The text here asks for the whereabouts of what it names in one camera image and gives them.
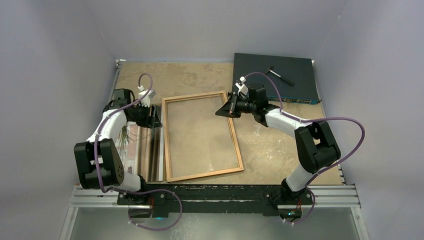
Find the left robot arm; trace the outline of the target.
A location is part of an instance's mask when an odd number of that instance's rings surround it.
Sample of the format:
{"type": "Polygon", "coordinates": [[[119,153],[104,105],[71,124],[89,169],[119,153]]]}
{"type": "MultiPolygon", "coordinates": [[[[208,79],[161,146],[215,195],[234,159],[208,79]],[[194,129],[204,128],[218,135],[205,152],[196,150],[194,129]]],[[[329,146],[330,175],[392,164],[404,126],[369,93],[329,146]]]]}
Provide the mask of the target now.
{"type": "Polygon", "coordinates": [[[96,130],[86,141],[77,143],[73,152],[83,189],[127,192],[132,201],[142,205],[149,199],[149,191],[144,187],[146,181],[124,169],[116,147],[122,129],[129,122],[141,128],[162,127],[158,107],[151,103],[155,91],[143,87],[139,91],[135,98],[130,89],[114,90],[96,130]]]}

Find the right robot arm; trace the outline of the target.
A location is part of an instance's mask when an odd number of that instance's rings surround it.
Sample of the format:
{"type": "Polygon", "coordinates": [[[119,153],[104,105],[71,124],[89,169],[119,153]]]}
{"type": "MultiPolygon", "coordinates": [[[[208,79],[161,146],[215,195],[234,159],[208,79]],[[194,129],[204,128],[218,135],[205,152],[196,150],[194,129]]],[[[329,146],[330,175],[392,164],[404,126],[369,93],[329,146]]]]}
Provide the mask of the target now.
{"type": "Polygon", "coordinates": [[[261,125],[279,130],[295,140],[299,165],[281,183],[280,196],[288,204],[300,198],[301,191],[318,171],[341,158],[341,151],[327,121],[299,118],[269,103],[263,86],[249,87],[247,93],[228,93],[228,101],[215,115],[240,118],[252,114],[261,125]]]}

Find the glossy photo print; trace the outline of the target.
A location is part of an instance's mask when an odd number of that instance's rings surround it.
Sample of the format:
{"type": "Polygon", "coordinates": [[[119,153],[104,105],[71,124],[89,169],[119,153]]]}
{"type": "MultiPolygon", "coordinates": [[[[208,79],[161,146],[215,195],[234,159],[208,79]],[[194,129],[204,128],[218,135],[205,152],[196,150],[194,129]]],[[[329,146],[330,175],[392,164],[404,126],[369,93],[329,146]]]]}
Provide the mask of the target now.
{"type": "Polygon", "coordinates": [[[163,128],[145,128],[127,122],[116,140],[124,170],[141,175],[146,182],[165,180],[163,128]]]}

